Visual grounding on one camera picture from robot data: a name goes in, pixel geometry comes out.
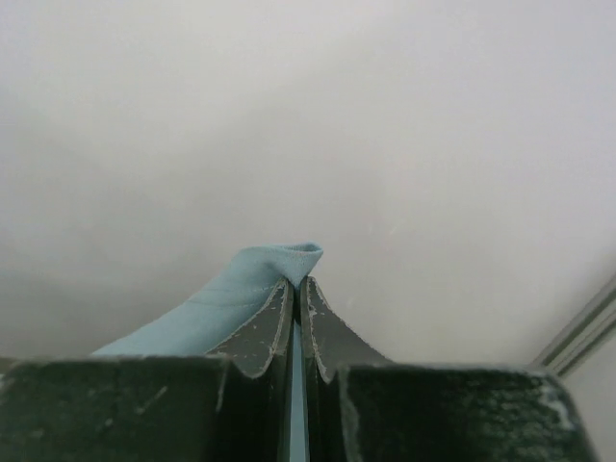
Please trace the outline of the light blue t shirt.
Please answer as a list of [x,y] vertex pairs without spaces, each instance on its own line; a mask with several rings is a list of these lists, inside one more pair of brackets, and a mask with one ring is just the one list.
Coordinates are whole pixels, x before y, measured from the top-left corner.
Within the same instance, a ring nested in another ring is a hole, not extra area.
[[95,353],[144,357],[160,370],[203,370],[208,461],[306,461],[295,296],[322,255],[313,243],[241,250],[199,292]]

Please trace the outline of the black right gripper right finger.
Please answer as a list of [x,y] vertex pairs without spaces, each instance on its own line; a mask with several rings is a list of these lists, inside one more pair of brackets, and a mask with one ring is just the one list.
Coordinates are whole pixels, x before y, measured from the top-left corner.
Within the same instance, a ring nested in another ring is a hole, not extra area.
[[302,281],[298,314],[313,461],[595,461],[559,381],[537,369],[397,363]]

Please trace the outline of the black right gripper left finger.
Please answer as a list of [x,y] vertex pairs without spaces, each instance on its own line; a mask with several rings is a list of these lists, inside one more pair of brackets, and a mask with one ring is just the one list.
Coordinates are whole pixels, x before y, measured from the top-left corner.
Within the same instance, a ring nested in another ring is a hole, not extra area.
[[21,361],[1,380],[5,461],[284,461],[294,289],[196,356]]

